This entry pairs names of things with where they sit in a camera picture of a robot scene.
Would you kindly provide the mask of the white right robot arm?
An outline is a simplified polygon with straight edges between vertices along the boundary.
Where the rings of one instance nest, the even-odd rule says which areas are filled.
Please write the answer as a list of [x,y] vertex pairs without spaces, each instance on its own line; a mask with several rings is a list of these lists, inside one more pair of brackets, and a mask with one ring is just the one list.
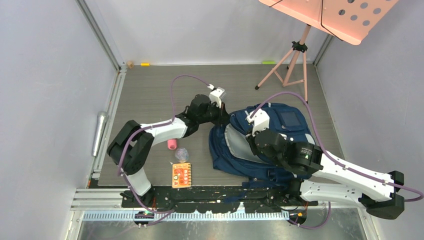
[[405,210],[405,199],[394,184],[403,184],[399,171],[381,173],[366,170],[362,176],[343,159],[318,145],[293,141],[282,134],[265,129],[248,134],[246,140],[254,155],[265,155],[278,167],[294,174],[285,198],[291,205],[327,201],[364,208],[374,217],[395,220]]

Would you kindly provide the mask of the pink highlighter marker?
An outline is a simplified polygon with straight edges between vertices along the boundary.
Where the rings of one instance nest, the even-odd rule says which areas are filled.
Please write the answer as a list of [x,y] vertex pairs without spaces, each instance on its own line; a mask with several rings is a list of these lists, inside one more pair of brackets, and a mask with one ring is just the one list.
[[178,147],[178,143],[177,143],[177,140],[176,140],[175,138],[173,138],[173,139],[169,139],[169,140],[167,141],[167,148],[168,148],[169,150],[176,150],[176,149],[177,149],[177,147]]

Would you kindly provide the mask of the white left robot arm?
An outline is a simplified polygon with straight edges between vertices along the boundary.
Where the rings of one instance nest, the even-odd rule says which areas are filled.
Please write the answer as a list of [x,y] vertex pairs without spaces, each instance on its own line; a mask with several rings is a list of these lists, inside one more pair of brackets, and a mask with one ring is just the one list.
[[118,167],[128,186],[135,192],[134,200],[141,207],[153,202],[152,184],[144,165],[153,146],[171,139],[183,139],[194,134],[201,124],[223,126],[230,121],[225,103],[212,102],[204,94],[198,94],[183,112],[166,121],[139,124],[127,121],[107,147],[107,155]]

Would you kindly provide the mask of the navy blue backpack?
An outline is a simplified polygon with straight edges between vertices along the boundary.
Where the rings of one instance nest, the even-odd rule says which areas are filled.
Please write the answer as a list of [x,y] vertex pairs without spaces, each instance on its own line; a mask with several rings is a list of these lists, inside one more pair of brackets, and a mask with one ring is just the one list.
[[[254,155],[246,135],[252,129],[247,117],[256,105],[230,113],[229,123],[214,126],[208,136],[208,146],[215,170],[249,178],[252,187],[287,187],[297,175],[276,166],[263,154]],[[270,117],[269,128],[295,142],[315,140],[301,111],[283,103],[266,103],[261,109]]]

